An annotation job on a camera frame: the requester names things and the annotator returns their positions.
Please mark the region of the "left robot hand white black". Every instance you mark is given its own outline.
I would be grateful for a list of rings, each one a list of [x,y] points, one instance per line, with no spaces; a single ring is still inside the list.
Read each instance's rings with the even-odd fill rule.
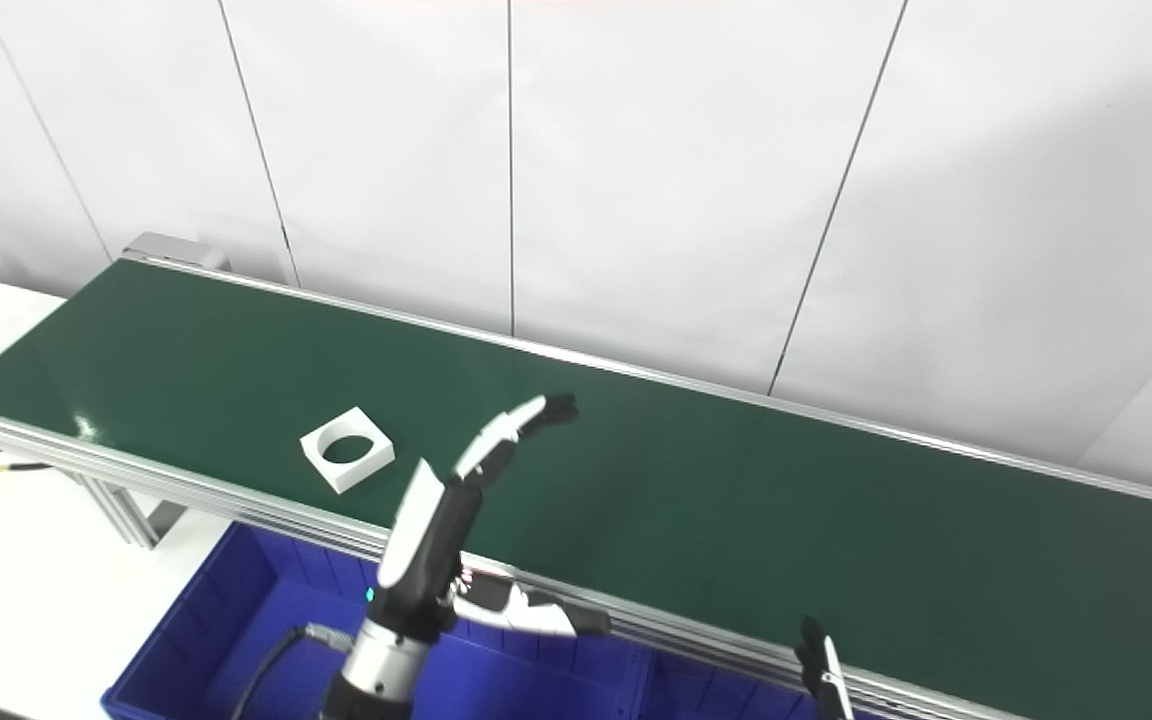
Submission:
[[[422,460],[376,571],[369,623],[429,643],[460,620],[507,632],[609,634],[607,612],[529,588],[509,571],[475,571],[462,560],[486,488],[505,473],[521,442],[577,415],[573,393],[530,397],[488,420],[444,477]]]

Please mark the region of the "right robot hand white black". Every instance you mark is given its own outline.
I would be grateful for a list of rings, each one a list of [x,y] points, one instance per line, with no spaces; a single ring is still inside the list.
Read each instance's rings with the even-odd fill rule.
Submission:
[[[814,698],[818,719],[855,719],[835,642],[813,616],[801,621],[794,655],[799,662],[801,680]]]

